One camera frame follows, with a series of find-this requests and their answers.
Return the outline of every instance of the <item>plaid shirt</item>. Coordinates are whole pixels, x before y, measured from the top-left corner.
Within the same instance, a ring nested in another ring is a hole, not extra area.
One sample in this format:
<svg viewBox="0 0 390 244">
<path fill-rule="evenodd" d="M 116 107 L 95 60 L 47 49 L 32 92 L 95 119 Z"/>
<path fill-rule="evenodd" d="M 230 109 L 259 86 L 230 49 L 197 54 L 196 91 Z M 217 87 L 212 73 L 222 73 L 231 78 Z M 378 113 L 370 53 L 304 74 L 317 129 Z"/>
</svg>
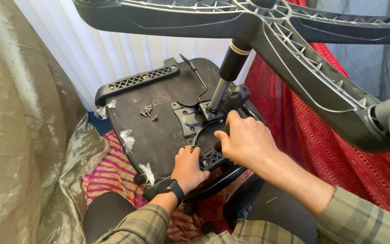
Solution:
<svg viewBox="0 0 390 244">
<path fill-rule="evenodd" d="M 169 216 L 165 209 L 147 204 L 128 214 L 96 243 L 163 244 Z M 210 233 L 188 243 L 247 244 L 303 243 L 297 236 L 267 221 L 238 220 L 231 235 Z M 390 244 L 390 213 L 356 195 L 335 187 L 335 192 L 318 220 L 317 243 Z"/>
</svg>

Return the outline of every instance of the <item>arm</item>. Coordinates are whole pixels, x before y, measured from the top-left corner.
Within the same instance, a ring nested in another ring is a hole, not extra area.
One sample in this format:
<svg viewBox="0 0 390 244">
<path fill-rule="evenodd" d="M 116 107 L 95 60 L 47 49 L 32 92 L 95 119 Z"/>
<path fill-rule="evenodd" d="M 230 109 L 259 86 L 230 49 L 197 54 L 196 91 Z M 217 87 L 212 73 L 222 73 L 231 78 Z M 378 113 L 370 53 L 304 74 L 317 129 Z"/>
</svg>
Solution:
<svg viewBox="0 0 390 244">
<path fill-rule="evenodd" d="M 235 111 L 228 114 L 227 122 L 230 136 L 214 133 L 224 156 L 296 197 L 318 219 L 324 237 L 360 243 L 371 236 L 373 243 L 390 243 L 390 213 L 301 168 L 279 151 L 263 123 L 242 119 Z"/>
<path fill-rule="evenodd" d="M 209 177 L 210 172 L 199 169 L 200 148 L 180 148 L 171 179 L 176 179 L 185 195 Z M 158 194 L 151 202 L 128 214 L 113 230 L 103 235 L 96 243 L 155 243 L 163 244 L 169 217 L 177 206 L 173 192 Z"/>
</svg>

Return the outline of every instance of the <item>torn plastic wrap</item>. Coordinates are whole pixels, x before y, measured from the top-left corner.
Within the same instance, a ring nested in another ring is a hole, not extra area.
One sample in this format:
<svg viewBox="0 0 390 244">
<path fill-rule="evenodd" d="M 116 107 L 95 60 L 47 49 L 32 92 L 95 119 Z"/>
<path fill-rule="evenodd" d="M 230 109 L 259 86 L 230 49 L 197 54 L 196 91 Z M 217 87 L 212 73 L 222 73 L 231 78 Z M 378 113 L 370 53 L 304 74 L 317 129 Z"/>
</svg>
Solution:
<svg viewBox="0 0 390 244">
<path fill-rule="evenodd" d="M 135 144 L 135 138 L 129 136 L 132 132 L 131 129 L 127 129 L 120 132 L 120 137 L 124 141 L 124 148 L 126 149 L 126 153 L 130 152 L 133 148 L 133 144 Z"/>
<path fill-rule="evenodd" d="M 85 243 L 79 175 L 107 150 L 61 66 L 0 0 L 0 243 Z"/>
<path fill-rule="evenodd" d="M 106 108 L 115 108 L 116 100 L 112 100 L 110 103 L 106 104 L 104 107 L 99 108 L 97 110 L 97 113 L 94 113 L 96 117 L 99 119 L 107 119 L 108 116 L 106 115 Z"/>
<path fill-rule="evenodd" d="M 150 163 L 147 163 L 147 165 L 139 164 L 138 165 L 143 171 L 145 177 L 147 178 L 146 185 L 153 186 L 154 185 L 154 175 L 151 171 Z"/>
</svg>

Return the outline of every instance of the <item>caster wheel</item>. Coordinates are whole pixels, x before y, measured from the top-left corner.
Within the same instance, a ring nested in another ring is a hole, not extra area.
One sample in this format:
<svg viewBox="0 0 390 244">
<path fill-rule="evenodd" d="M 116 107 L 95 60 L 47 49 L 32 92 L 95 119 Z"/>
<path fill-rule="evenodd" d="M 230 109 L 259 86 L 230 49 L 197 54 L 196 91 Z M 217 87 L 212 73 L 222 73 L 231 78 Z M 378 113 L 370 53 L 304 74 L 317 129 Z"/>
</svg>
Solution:
<svg viewBox="0 0 390 244">
<path fill-rule="evenodd" d="M 135 177 L 133 178 L 133 181 L 137 185 L 141 185 L 141 184 L 145 183 L 146 179 L 143 175 L 136 174 Z"/>
<path fill-rule="evenodd" d="M 201 226 L 201 232 L 202 232 L 204 235 L 207 235 L 207 234 L 210 233 L 210 232 L 216 233 L 216 230 L 214 229 L 213 223 L 212 223 L 211 221 L 206 221 L 206 222 L 203 223 L 203 225 Z"/>
<path fill-rule="evenodd" d="M 184 212 L 186 215 L 192 215 L 198 211 L 198 203 L 197 202 L 191 202 L 187 203 L 184 206 Z"/>
</svg>

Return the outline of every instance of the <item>screwdriver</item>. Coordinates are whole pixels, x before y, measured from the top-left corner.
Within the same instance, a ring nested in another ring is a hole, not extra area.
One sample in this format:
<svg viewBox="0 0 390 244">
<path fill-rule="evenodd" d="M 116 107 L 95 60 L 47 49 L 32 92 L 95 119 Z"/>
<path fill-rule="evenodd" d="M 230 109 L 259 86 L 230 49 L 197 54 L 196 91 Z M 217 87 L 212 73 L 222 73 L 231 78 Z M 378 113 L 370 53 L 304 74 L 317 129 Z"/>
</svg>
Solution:
<svg viewBox="0 0 390 244">
<path fill-rule="evenodd" d="M 224 131 L 228 136 L 230 136 L 230 124 L 226 124 L 226 125 L 224 126 L 224 128 L 222 129 L 222 131 Z M 207 159 L 207 162 L 210 162 L 210 160 L 213 158 L 213 156 L 214 156 L 217 152 L 222 152 L 222 144 L 221 144 L 221 141 L 216 142 L 216 144 L 214 144 L 213 149 L 214 149 L 214 151 L 213 151 L 213 153 L 210 155 L 210 157 Z"/>
</svg>

